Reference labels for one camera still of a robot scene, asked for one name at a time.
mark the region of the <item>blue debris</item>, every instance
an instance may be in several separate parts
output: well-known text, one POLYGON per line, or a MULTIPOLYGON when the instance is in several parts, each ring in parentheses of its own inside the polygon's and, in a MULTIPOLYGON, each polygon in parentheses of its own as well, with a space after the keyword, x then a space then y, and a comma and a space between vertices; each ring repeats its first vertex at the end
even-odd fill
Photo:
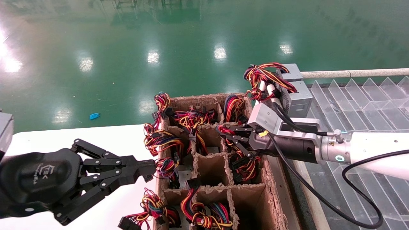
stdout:
POLYGON ((99 118, 99 113, 93 113, 93 114, 90 115, 90 120, 93 120, 93 119, 96 119, 96 118, 99 118))

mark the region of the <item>cable bundle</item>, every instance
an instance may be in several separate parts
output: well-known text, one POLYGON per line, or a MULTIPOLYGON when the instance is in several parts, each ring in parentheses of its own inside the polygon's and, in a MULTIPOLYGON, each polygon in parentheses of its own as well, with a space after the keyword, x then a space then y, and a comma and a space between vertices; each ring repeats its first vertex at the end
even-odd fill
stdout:
POLYGON ((170 157, 157 159, 156 160, 156 171, 159 179, 168 178, 170 180, 169 187, 171 189, 178 189, 180 187, 179 174, 177 167, 179 166, 180 160, 174 160, 170 157))
POLYGON ((250 99, 257 101, 265 101, 267 99, 277 98, 277 96, 274 93, 266 97, 263 97, 263 92, 258 88, 258 85, 261 83, 261 81, 265 81, 266 84, 275 83, 276 86, 280 85, 283 88, 287 89, 290 93, 297 92, 296 88, 291 83, 280 78, 279 76, 277 76, 277 74, 266 70, 266 68, 269 67, 277 68, 284 71, 285 73, 289 73, 288 69, 285 66, 277 62, 266 63, 262 65, 251 65, 244 72, 243 76, 244 79, 249 81, 252 86, 251 90, 247 90, 247 94, 248 93, 251 94, 250 99))
POLYGON ((144 132, 144 144, 145 147, 151 152, 152 156, 158 155, 160 147, 161 151, 169 148, 171 148, 173 151, 173 158, 156 160, 157 178, 168 178, 170 180, 170 188, 179 188, 179 175, 176 168, 179 166, 184 148, 182 139, 164 130, 155 130, 153 125, 149 123, 144 124, 144 132))
POLYGON ((244 100, 237 95, 231 94, 226 97, 223 114, 226 122, 237 122, 238 117, 244 111, 244 100))
MULTIPOLYGON (((217 131, 219 133, 224 133, 224 134, 230 134, 230 135, 236 135, 236 133, 223 125, 217 126, 217 131)), ((226 143, 228 146, 230 146, 233 151, 235 152, 231 157, 230 157, 230 162, 233 165, 236 165, 235 167, 232 167, 235 172, 241 176, 241 178, 237 178, 237 180, 240 179, 241 182, 251 180, 256 177, 257 175, 257 164, 258 162, 261 161, 260 156, 255 156, 252 159, 248 158, 243 154, 243 152, 229 139, 225 139, 226 143)))
POLYGON ((152 156, 157 156, 159 153, 159 147, 163 147, 161 151, 166 150, 168 148, 175 147, 176 152, 181 157, 184 145, 182 139, 168 133, 161 129, 155 129, 153 125, 149 123, 144 124, 144 144, 146 149, 148 149, 152 156))
POLYGON ((180 209, 188 221, 191 222, 191 225, 198 225, 207 229, 218 228, 220 230, 231 227, 233 224, 229 220, 227 209, 221 203, 215 203, 209 206, 217 217, 207 215, 203 203, 192 203, 192 198, 198 189, 199 188, 189 189, 187 197, 180 203, 180 209))
POLYGON ((148 224, 148 218, 152 216, 156 220, 164 215, 169 220, 170 228, 179 228, 181 226, 180 216, 177 210, 173 207, 165 206, 160 197, 156 195, 152 190, 145 188, 141 207, 144 209, 143 212, 123 217, 119 225, 124 226, 124 224, 126 224, 123 221, 123 219, 125 218, 138 225, 139 227, 142 227, 142 225, 145 223, 147 226, 147 230, 151 230, 148 224))
MULTIPOLYGON (((203 138, 198 134, 198 129, 201 125, 207 124, 207 123, 212 123, 216 118, 216 113, 214 110, 209 110, 206 113, 203 113, 198 110, 194 110, 193 108, 190 108, 189 111, 184 112, 184 111, 176 111, 174 114, 174 119, 177 121, 182 127, 186 129, 186 131, 189 133, 189 140, 196 137, 196 140, 198 140, 198 147, 200 148, 201 152, 204 153, 204 155, 209 154, 206 148, 206 144, 203 140, 203 138)), ((192 150, 191 145, 189 144, 189 147, 187 149, 187 153, 190 153, 192 150)))
POLYGON ((162 117, 166 113, 166 110, 168 107, 171 105, 171 98, 169 95, 165 92, 159 92, 157 95, 154 96, 153 98, 155 100, 155 103, 157 105, 157 112, 156 115, 154 115, 155 122, 153 123, 153 126, 155 129, 159 128, 159 124, 162 120, 162 117))

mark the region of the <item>cardboard box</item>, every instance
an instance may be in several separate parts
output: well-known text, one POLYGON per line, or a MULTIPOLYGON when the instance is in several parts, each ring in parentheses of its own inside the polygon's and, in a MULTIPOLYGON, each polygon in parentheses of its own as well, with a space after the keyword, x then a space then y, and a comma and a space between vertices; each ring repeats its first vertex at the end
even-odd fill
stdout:
MULTIPOLYGON (((225 124, 222 113, 225 99, 229 94, 201 95, 192 97, 171 98, 171 107, 174 110, 187 111, 190 106, 206 106, 216 109, 218 112, 218 123, 225 124)), ((250 100, 244 94, 237 94, 245 100, 246 117, 252 111, 250 100)), ((200 177, 202 186, 193 198, 193 202, 202 202, 205 205, 212 202, 221 202, 229 210, 233 230, 286 230, 288 223, 283 214, 274 177, 271 172, 267 156, 263 156, 258 167, 258 178, 256 184, 235 185, 233 174, 229 168, 228 152, 225 141, 215 130, 218 124, 206 124, 201 126, 199 134, 206 143, 206 147, 218 147, 219 153, 210 153, 202 156, 196 151, 196 143, 191 142, 193 147, 191 161, 187 160, 184 165, 179 166, 181 180, 200 177)), ((168 119, 162 122, 162 128, 168 132, 181 137, 188 144, 187 135, 179 127, 170 126, 168 119)), ((160 158, 169 157, 170 151, 161 151, 160 158)), ((187 196, 187 188, 181 181, 181 188, 169 189, 167 180, 158 180, 157 194, 164 200, 165 204, 179 207, 180 202, 187 196)), ((182 220, 181 230, 194 230, 186 217, 180 212, 182 220)))

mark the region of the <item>robotic arm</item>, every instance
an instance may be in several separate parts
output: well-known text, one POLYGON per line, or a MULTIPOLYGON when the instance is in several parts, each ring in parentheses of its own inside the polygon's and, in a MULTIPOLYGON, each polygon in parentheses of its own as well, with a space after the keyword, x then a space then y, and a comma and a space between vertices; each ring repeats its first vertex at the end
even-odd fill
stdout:
MULTIPOLYGON (((13 116, 0 112, 0 160, 12 135, 13 116)), ((152 180, 155 171, 154 160, 119 157, 81 139, 53 153, 6 156, 0 162, 0 219, 51 211, 67 225, 120 186, 139 176, 152 180)))
MULTIPOLYGON (((292 118, 296 125, 312 132, 321 131, 318 119, 292 118)), ((254 130, 267 130, 274 136, 287 158, 312 163, 325 161, 353 164, 358 161, 385 153, 407 150, 407 133, 347 133, 335 130, 320 136, 315 133, 294 132, 271 108, 257 104, 249 118, 248 125, 254 130)), ((269 136, 261 137, 256 132, 248 140, 254 150, 269 150, 274 155, 276 148, 269 136)), ((408 156, 399 155, 375 160, 359 167, 409 180, 408 156)))

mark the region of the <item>black connector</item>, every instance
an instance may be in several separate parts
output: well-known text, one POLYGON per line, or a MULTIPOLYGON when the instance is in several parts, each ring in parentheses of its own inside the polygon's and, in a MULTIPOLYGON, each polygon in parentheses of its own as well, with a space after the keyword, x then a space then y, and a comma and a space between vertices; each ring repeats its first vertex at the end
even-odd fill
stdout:
POLYGON ((281 97, 281 92, 278 89, 273 90, 273 94, 274 94, 274 96, 276 96, 276 98, 281 97))
POLYGON ((157 114, 157 112, 152 113, 152 117, 154 120, 159 118, 159 115, 157 114))
POLYGON ((126 217, 122 217, 118 227, 122 230, 142 230, 139 225, 135 224, 126 217))
POLYGON ((246 123, 249 121, 249 119, 248 119, 246 116, 244 116, 243 114, 239 115, 239 116, 237 117, 237 119, 238 119, 242 124, 246 124, 246 123))
POLYGON ((162 118, 165 118, 166 116, 169 117, 173 117, 175 113, 173 112, 173 108, 169 107, 167 108, 163 113, 160 113, 160 115, 162 116, 162 118))
POLYGON ((153 175, 149 174, 149 175, 143 175, 142 176, 145 180, 145 183, 148 183, 149 181, 153 180, 153 175))
POLYGON ((158 218, 156 218, 156 224, 157 224, 157 226, 158 226, 158 229, 160 228, 160 227, 162 227, 163 225, 165 225, 166 224, 166 221, 163 219, 163 217, 158 217, 158 218))
POLYGON ((193 188, 198 189, 202 185, 202 183, 201 183, 200 179, 197 177, 197 178, 187 180, 187 185, 191 189, 193 189, 193 188))

